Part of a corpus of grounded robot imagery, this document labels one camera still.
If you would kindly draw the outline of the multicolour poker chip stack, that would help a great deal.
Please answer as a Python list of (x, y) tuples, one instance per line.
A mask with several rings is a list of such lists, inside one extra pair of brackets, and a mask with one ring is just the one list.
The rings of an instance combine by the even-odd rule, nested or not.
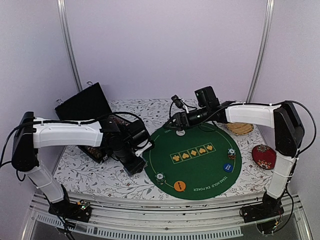
[(235, 160), (236, 159), (236, 150), (234, 148), (229, 148), (227, 150), (227, 156), (229, 159)]

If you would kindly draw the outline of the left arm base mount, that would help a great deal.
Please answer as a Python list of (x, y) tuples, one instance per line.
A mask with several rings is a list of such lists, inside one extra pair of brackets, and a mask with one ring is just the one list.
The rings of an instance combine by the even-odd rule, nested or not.
[(61, 218), (88, 223), (91, 218), (91, 203), (86, 200), (80, 200), (76, 203), (64, 199), (57, 203), (50, 203), (48, 212)]

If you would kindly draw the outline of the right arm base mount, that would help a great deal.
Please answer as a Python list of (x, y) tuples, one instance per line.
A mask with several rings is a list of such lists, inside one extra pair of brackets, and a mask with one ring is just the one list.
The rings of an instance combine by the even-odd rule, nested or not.
[(245, 223), (281, 217), (284, 214), (281, 201), (267, 200), (256, 204), (245, 204), (239, 210), (239, 215)]

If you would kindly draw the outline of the orange big blind button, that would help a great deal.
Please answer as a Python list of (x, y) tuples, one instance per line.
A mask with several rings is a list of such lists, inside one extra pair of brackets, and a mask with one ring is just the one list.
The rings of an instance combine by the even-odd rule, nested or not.
[(184, 192), (186, 189), (186, 184), (185, 182), (178, 180), (174, 183), (173, 187), (177, 192)]

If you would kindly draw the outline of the blue small blind button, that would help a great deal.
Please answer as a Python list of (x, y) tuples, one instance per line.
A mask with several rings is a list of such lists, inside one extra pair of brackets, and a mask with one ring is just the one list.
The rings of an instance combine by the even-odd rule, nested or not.
[(234, 169), (234, 166), (231, 163), (225, 163), (223, 165), (223, 170), (227, 173), (232, 173)]

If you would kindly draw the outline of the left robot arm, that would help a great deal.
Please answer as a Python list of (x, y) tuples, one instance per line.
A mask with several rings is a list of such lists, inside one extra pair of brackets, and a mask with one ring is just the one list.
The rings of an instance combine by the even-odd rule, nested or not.
[(115, 156), (129, 175), (140, 173), (146, 165), (143, 153), (154, 147), (154, 141), (143, 122), (136, 120), (119, 124), (123, 112), (107, 113), (90, 120), (53, 120), (35, 117), (26, 112), (8, 135), (13, 138), (12, 167), (29, 177), (63, 216), (74, 213), (67, 193), (38, 159), (38, 150), (53, 146), (88, 146), (100, 148)]

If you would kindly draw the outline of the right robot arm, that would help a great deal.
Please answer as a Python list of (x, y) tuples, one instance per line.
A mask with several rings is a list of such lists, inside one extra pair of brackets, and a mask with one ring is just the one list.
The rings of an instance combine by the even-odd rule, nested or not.
[(209, 121), (223, 124), (253, 124), (274, 130), (275, 167), (270, 184), (263, 196), (258, 213), (269, 218), (278, 210), (283, 194), (295, 171), (303, 149), (301, 144), (305, 128), (295, 108), (297, 101), (285, 100), (279, 103), (220, 103), (211, 86), (195, 91), (198, 107), (190, 107), (177, 95), (172, 103), (181, 111), (169, 116), (167, 127), (173, 130), (188, 130)]

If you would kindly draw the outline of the white dealer button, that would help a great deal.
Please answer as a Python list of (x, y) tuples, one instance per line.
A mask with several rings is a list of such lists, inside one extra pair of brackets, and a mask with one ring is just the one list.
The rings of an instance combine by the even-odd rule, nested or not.
[(184, 130), (177, 130), (176, 134), (180, 137), (184, 136), (186, 134), (186, 132)]

